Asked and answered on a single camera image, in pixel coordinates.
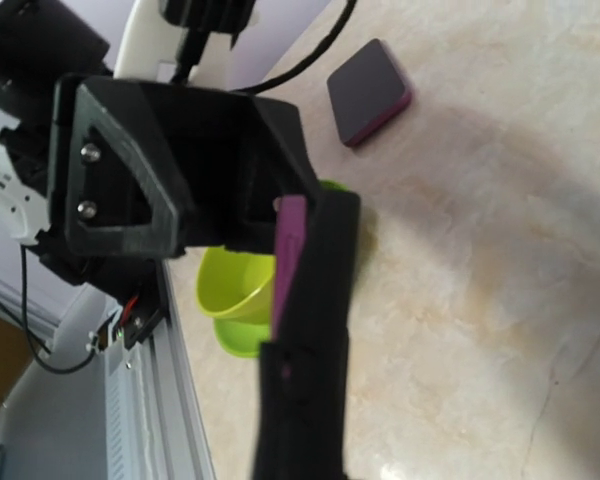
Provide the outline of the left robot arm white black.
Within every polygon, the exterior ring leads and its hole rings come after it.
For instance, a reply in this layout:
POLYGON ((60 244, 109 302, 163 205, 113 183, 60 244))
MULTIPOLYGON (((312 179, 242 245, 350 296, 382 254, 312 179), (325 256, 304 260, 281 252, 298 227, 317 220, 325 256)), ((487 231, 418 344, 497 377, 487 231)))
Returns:
POLYGON ((250 1, 138 1, 114 66, 61 1, 0 1, 0 208, 50 253, 268 253, 274 203, 321 186, 297 108, 224 68, 250 1))

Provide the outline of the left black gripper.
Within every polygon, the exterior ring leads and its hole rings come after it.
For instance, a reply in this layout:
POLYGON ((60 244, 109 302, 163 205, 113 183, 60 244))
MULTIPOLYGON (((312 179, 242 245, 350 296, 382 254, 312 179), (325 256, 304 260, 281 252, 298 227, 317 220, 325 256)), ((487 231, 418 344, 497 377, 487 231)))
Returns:
POLYGON ((290 103, 105 76, 56 84, 49 215, 76 255, 269 253, 286 195, 320 196, 290 103))

